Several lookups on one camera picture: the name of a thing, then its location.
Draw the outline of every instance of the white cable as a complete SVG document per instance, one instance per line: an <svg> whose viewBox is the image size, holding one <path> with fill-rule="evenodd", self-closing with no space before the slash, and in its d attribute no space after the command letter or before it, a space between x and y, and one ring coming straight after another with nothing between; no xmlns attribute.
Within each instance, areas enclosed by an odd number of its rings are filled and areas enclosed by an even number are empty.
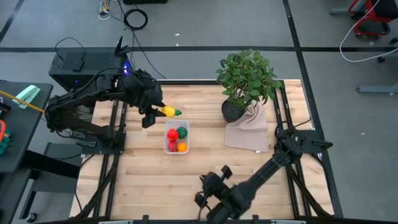
<svg viewBox="0 0 398 224"><path fill-rule="evenodd" d="M101 18L101 11L102 11L103 5L104 5L104 1L101 0L101 3L100 3L100 5L99 5L98 19L99 19L99 20L102 20L102 21L105 21L105 20L110 19L110 18L112 17L112 15L110 14L110 12L108 12L108 11L106 11L106 10L104 9L104 13L109 14L109 17L107 17L107 18Z"/></svg>
<svg viewBox="0 0 398 224"><path fill-rule="evenodd" d="M348 31L348 33L346 34L346 36L344 37L343 41L341 41L341 44L340 44L340 54L341 54L341 56L342 56L346 61L348 61L348 62L364 62L364 61L367 61L367 60L371 60L371 59L374 59L374 58L378 58L378 57L382 57L382 56L385 56L385 55L394 53L394 52L396 52L396 51L398 50L398 48L396 48L395 50L391 50L390 52L387 52L387 53L384 53L384 54L380 54L380 55L377 55L377 56L373 56L373 57L369 57L369 58L365 58L365 59L361 59L361 60L350 60L350 59L347 59L347 58L344 56L343 51L341 50L341 46L343 45L344 41L347 39L347 36L349 35L349 33L354 29L354 27L355 27L359 22L361 22L361 20L363 20L363 19L376 7L376 5L379 3L379 1L380 1L380 0L378 0L378 1L375 3L375 5L373 5L373 7L368 11L368 13L365 14L365 16L363 16L358 22L355 23L355 25L354 25L354 26Z"/></svg>

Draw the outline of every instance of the orange toy fruit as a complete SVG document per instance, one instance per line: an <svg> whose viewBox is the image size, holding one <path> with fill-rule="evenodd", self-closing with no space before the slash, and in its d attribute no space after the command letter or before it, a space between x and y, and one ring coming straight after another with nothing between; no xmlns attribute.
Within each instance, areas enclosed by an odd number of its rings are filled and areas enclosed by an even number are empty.
<svg viewBox="0 0 398 224"><path fill-rule="evenodd" d="M186 152L187 151L187 144L185 144L185 143L178 144L177 151L178 152Z"/></svg>

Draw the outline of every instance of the wooden tabletop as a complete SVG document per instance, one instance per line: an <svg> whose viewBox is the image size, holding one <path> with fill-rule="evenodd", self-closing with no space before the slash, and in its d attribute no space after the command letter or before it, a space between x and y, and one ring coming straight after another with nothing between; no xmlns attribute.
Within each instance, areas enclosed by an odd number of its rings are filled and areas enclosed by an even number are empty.
<svg viewBox="0 0 398 224"><path fill-rule="evenodd" d="M306 121L310 115L300 80L285 80L285 85L293 122ZM186 155L164 153L165 122L170 118L157 118L155 125L144 129L141 128L142 116L136 108L129 108L125 128L126 149L119 161L111 219L141 219L143 215L163 220L196 219L199 208L193 199L201 191L199 175L209 171L221 174L220 169L228 165L233 175L226 183L231 187L248 179L274 152L277 123L272 100L264 106L270 151L256 154L224 145L226 122L221 114L221 104L226 97L221 94L222 86L164 85L162 89L164 103L182 110L183 115L173 119L190 122L190 151ZM112 102L97 103L93 123L101 126L109 124L112 105ZM311 122L298 127L311 128ZM102 155L95 155L80 171L76 192L83 207L97 188L102 160ZM327 212L333 213L322 166L308 155L304 155L301 161L309 191ZM296 191L300 214L303 215L297 187ZM209 199L210 207L217 203L214 197ZM101 214L104 208L105 200L101 204ZM70 215L78 212L74 200ZM205 217L207 212L203 210L201 217ZM257 191L250 210L242 218L251 218L253 214L263 219L293 218L284 168Z"/></svg>

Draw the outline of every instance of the beige cloth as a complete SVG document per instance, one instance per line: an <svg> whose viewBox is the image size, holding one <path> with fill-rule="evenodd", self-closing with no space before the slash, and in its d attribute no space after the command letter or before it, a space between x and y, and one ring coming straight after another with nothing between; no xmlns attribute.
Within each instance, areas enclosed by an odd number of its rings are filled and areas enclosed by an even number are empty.
<svg viewBox="0 0 398 224"><path fill-rule="evenodd" d="M262 103L251 102L241 118L225 127L225 146L268 152L268 124Z"/></svg>

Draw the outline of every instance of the green object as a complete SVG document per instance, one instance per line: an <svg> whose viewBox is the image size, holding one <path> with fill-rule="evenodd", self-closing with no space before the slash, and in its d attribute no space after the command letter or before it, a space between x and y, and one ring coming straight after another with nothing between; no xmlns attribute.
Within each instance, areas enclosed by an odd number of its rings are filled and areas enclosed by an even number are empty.
<svg viewBox="0 0 398 224"><path fill-rule="evenodd" d="M4 149L6 149L6 148L7 148L7 146L8 146L8 144L7 144L7 143L5 143L5 142L0 142L0 147L2 147L2 148L4 148Z"/></svg>
<svg viewBox="0 0 398 224"><path fill-rule="evenodd" d="M269 66L269 60L264 58L260 51L243 50L238 54L229 54L226 59L220 61L221 67L217 69L217 81L225 89L224 95L229 96L228 101L245 109L252 100L267 102L275 95L272 88L280 88L280 81L273 80L276 77L274 69Z"/></svg>
<svg viewBox="0 0 398 224"><path fill-rule="evenodd" d="M34 85L28 86L25 90L20 92L16 98L25 101L26 103L31 103L32 100L39 94L40 89ZM20 108L26 109L27 105L20 103L16 100L12 100L14 103L18 104Z"/></svg>
<svg viewBox="0 0 398 224"><path fill-rule="evenodd" d="M3 137L3 138L2 138L2 141L3 141L4 143L9 143L9 142L10 142L10 138Z"/></svg>
<svg viewBox="0 0 398 224"><path fill-rule="evenodd" d="M175 114L174 114L174 116L178 116L178 115L181 115L181 114L182 114L182 112L181 112L180 110L175 109Z"/></svg>
<svg viewBox="0 0 398 224"><path fill-rule="evenodd" d="M179 138L179 139L186 138L187 135L188 135L187 129L186 129L186 128L183 128L183 127L177 128L177 133L178 133L178 138Z"/></svg>
<svg viewBox="0 0 398 224"><path fill-rule="evenodd" d="M0 156L3 155L5 152L6 152L6 148L0 146Z"/></svg>

